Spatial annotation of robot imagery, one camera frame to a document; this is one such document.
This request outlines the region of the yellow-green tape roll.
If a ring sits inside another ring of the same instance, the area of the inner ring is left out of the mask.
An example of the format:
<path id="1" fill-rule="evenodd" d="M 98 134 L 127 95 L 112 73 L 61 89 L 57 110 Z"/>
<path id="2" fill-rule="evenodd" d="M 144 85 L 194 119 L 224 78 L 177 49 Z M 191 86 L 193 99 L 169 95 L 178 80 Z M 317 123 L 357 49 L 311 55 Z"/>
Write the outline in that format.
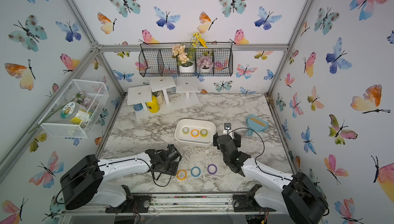
<path id="1" fill-rule="evenodd" d="M 208 131 L 206 130 L 206 129 L 202 129 L 201 131 L 200 131 L 200 136 L 201 137 L 206 137 L 208 135 Z"/>

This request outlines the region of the white storage box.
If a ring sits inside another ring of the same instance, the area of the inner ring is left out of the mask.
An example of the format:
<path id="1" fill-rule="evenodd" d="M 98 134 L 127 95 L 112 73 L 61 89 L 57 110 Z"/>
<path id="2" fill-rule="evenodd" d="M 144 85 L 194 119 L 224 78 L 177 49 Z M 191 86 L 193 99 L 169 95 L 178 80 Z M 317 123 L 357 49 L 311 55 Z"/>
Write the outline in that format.
<path id="1" fill-rule="evenodd" d="M 176 126 L 174 137 L 189 146 L 210 147 L 215 134 L 216 125 L 211 121 L 182 119 Z"/>

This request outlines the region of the purple tape roll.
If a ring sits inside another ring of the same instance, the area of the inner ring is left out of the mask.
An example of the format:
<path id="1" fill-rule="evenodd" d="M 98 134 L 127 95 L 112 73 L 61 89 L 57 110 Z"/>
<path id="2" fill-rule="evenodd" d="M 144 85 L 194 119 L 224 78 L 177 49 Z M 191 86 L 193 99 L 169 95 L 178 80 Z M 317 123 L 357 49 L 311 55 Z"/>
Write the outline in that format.
<path id="1" fill-rule="evenodd" d="M 217 171 L 218 171 L 218 168 L 217 168 L 217 166 L 215 164 L 212 163 L 212 164 L 208 165 L 207 172 L 210 175 L 215 175 L 217 173 Z"/>

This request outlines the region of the pale green tape roll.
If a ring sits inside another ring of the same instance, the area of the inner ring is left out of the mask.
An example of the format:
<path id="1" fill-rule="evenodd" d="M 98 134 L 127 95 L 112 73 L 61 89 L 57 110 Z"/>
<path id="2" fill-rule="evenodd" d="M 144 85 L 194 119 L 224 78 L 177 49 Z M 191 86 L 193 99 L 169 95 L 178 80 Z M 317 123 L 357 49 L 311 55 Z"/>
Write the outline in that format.
<path id="1" fill-rule="evenodd" d="M 182 129 L 183 134 L 188 134 L 189 133 L 189 128 L 188 127 L 184 127 Z"/>

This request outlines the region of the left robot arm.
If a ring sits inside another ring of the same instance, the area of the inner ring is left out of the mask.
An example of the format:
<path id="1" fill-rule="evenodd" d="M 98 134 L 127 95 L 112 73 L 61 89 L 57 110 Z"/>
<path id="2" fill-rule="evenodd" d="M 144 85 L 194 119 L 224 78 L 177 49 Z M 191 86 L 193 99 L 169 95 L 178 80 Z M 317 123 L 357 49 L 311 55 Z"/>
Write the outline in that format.
<path id="1" fill-rule="evenodd" d="M 181 160 L 180 152 L 172 144 L 166 150 L 148 149 L 134 156 L 115 159 L 97 159 L 93 154 L 87 155 L 61 177 L 62 204 L 67 211 L 103 205 L 107 207 L 107 213 L 136 212 L 137 200 L 130 189 L 126 185 L 117 187 L 109 182 L 147 172 L 154 181 L 159 179 L 156 173 L 173 177 Z"/>

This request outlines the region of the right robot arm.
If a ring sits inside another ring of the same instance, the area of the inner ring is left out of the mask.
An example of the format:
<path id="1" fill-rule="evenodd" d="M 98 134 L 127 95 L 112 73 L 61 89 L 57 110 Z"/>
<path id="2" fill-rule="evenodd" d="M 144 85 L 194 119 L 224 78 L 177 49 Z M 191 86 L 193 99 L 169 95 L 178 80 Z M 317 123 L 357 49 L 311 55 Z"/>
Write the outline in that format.
<path id="1" fill-rule="evenodd" d="M 329 214 L 327 201 L 305 173 L 284 173 L 261 164 L 239 151 L 240 141 L 236 132 L 213 136 L 213 145 L 222 152 L 225 165 L 258 182 L 248 192 L 253 203 L 286 214 L 296 224 L 317 224 Z"/>

